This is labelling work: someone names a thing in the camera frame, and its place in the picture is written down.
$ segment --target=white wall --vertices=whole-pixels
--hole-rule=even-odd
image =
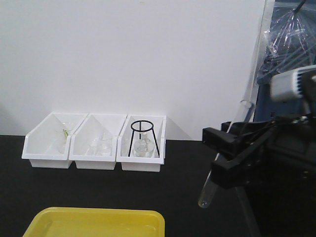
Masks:
[[[200,140],[237,111],[264,0],[1,0],[0,134],[49,112],[167,115]]]

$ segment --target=clear plastic bag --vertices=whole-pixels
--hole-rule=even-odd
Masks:
[[[258,84],[268,84],[276,74],[316,64],[316,4],[302,7],[304,3],[276,3],[271,27],[265,32],[267,50]]]

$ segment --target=black wire stand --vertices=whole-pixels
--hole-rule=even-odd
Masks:
[[[142,129],[142,122],[145,122],[145,123],[149,123],[151,125],[150,128],[148,129]],[[139,129],[135,128],[134,125],[135,124],[139,124]],[[133,133],[132,133],[132,137],[130,139],[130,144],[129,144],[129,152],[128,152],[128,156],[130,156],[130,152],[132,150],[132,145],[133,145],[133,139],[134,139],[134,133],[135,132],[139,132],[139,139],[141,139],[141,133],[142,132],[149,132],[149,131],[152,131],[153,133],[153,136],[154,136],[154,140],[155,140],[155,145],[156,145],[156,149],[157,149],[157,152],[158,152],[158,156],[160,156],[159,154],[159,148],[158,148],[158,144],[157,144],[157,139],[156,139],[156,136],[155,136],[155,132],[154,132],[154,124],[148,120],[137,120],[135,122],[133,122],[131,125],[130,125],[130,128],[133,130]]]

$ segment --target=yellow plastic tray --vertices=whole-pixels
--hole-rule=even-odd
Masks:
[[[144,210],[50,207],[23,237],[163,237],[164,218]]]

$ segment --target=black table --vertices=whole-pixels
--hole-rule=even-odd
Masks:
[[[215,152],[198,141],[166,143],[160,173],[32,168],[22,160],[24,136],[0,136],[0,236],[22,236],[51,206],[155,210],[166,237],[247,237],[255,223],[236,189],[219,190],[210,207],[198,196]]]

